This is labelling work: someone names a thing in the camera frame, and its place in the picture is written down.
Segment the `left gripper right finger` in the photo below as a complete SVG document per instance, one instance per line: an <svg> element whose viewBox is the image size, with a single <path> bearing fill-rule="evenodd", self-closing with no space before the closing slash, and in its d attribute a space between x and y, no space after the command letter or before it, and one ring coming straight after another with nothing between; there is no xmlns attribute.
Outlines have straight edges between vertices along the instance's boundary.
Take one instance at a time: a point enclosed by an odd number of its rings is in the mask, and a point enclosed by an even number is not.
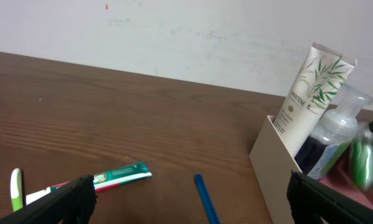
<svg viewBox="0 0 373 224"><path fill-rule="evenodd" d="M291 171L286 197L295 224L373 224L373 210L301 172Z"/></svg>

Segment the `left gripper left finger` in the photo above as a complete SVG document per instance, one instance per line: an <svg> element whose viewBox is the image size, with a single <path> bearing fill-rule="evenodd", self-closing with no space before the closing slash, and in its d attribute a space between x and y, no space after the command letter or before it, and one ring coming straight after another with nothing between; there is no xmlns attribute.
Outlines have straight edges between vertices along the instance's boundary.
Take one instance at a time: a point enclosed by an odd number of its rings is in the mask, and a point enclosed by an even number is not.
<svg viewBox="0 0 373 224"><path fill-rule="evenodd" d="M2 224L89 223L97 203L93 176L84 175L0 219Z"/></svg>

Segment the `green Dettol soap bar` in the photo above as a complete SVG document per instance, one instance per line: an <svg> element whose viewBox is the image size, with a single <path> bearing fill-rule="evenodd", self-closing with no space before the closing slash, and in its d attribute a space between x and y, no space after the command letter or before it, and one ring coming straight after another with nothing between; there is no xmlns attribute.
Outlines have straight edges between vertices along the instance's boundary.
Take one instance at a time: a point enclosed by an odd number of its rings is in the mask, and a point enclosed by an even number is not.
<svg viewBox="0 0 373 224"><path fill-rule="evenodd" d="M349 176L361 191L373 188L373 132L361 123L351 144Z"/></svg>

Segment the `clear foam pump bottle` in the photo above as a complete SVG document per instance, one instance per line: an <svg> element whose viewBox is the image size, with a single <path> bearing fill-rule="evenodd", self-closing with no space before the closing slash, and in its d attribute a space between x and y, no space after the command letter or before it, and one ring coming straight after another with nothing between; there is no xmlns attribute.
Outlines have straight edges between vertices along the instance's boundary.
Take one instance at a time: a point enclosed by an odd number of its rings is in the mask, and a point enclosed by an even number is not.
<svg viewBox="0 0 373 224"><path fill-rule="evenodd" d="M371 104L372 96L344 85L337 107L323 114L295 156L302 173L316 180L322 179L356 135L356 116L363 107Z"/></svg>

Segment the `white Pantene tube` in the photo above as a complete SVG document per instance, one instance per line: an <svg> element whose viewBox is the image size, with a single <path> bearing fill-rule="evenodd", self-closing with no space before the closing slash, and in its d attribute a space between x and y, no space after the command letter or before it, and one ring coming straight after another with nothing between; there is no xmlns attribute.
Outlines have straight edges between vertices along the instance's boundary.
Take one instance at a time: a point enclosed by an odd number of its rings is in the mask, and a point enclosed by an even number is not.
<svg viewBox="0 0 373 224"><path fill-rule="evenodd" d="M312 44L273 122L293 157L356 65L352 56Z"/></svg>

